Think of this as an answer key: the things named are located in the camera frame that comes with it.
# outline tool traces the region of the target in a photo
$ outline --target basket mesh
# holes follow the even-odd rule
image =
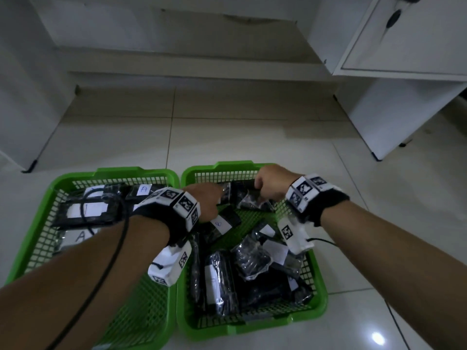
[[[125,182],[133,184],[167,184],[166,177],[122,178],[74,181],[76,189],[95,185]],[[46,263],[52,258],[57,243],[57,229],[50,227],[55,219],[58,205],[66,200],[69,192],[56,191],[46,222],[24,273]],[[166,324],[168,288],[159,285],[145,274],[128,301],[120,308],[116,317],[109,324],[104,336],[97,343],[104,349],[121,349],[153,341]]]
[[[238,180],[253,179],[258,171],[232,171],[232,172],[198,172],[194,173],[194,180],[190,179],[188,183],[200,183],[200,182],[229,182]],[[260,211],[247,211],[247,210],[235,210],[236,213],[241,217],[242,224],[234,229],[231,229],[226,235],[216,241],[211,249],[213,251],[218,249],[228,249],[235,247],[247,235],[254,225],[261,219],[266,218],[271,224],[277,227],[277,221],[282,217],[289,215],[291,212],[284,201],[277,204],[275,212],[260,212]],[[312,271],[310,269],[312,263],[309,259],[309,255],[306,255],[304,260],[301,278],[312,287],[313,294],[316,295],[317,291],[314,285]],[[187,278],[186,283],[187,294],[190,294],[190,278]],[[259,318],[270,318],[270,317],[281,317],[287,316],[292,312],[304,311],[312,309],[310,304],[305,306],[291,306],[289,303],[279,303],[271,306],[265,306],[258,310],[249,311],[247,313],[241,313],[229,317],[217,317],[213,315],[196,315],[193,311],[193,306],[189,307],[185,312],[185,317],[195,317],[194,322],[189,322],[194,325],[197,329],[215,327],[223,324],[244,324],[245,319]]]

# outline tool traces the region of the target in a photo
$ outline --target white tile floor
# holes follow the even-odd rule
[[[151,89],[84,90],[29,175],[0,159],[0,284],[57,176],[107,166],[169,168],[220,160],[317,172],[357,204],[467,262],[467,109],[451,103],[383,162],[371,157],[332,84],[181,80]],[[323,229],[311,235],[329,238]],[[315,249],[330,293],[319,319],[189,344],[237,349],[405,349],[382,298],[335,247]],[[412,350],[429,346],[394,312]],[[383,346],[371,340],[375,332]],[[176,333],[165,349],[187,347]]]

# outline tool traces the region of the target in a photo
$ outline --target forearm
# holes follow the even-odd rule
[[[321,224],[391,306],[435,349],[467,341],[467,266],[346,201]]]
[[[0,289],[0,336],[6,349],[44,349],[62,331],[107,267],[123,223],[102,229],[44,266]],[[169,240],[163,223],[131,217],[113,269],[58,349],[89,349]]]

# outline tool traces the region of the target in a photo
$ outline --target black fingerless glove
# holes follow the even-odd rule
[[[310,221],[315,227],[319,227],[324,209],[350,198],[340,188],[326,182],[320,176],[307,175],[290,185],[285,200],[301,223]]]
[[[155,191],[133,211],[131,216],[149,217],[169,228],[167,245],[183,244],[201,215],[199,202],[188,192],[166,187]]]

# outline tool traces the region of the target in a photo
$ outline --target cabinet door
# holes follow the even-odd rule
[[[467,0],[379,0],[342,68],[467,75],[466,33]]]

